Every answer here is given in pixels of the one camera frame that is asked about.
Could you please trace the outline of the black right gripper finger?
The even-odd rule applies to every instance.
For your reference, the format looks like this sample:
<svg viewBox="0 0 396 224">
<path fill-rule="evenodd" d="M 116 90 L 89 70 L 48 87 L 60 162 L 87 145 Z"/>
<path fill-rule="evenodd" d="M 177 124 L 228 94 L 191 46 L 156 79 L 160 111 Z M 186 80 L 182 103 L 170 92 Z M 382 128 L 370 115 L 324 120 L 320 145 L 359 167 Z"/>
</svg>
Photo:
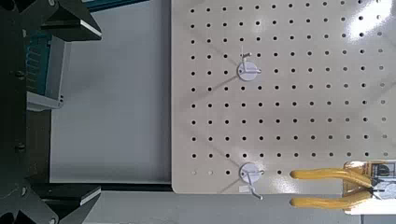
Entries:
<svg viewBox="0 0 396 224">
<path fill-rule="evenodd" d="M 55 0 L 57 9 L 40 26 L 65 42 L 99 41 L 102 30 L 82 0 Z"/>
<path fill-rule="evenodd" d="M 101 196 L 94 184 L 36 184 L 33 190 L 58 216 L 55 224 L 83 224 Z"/>
</svg>

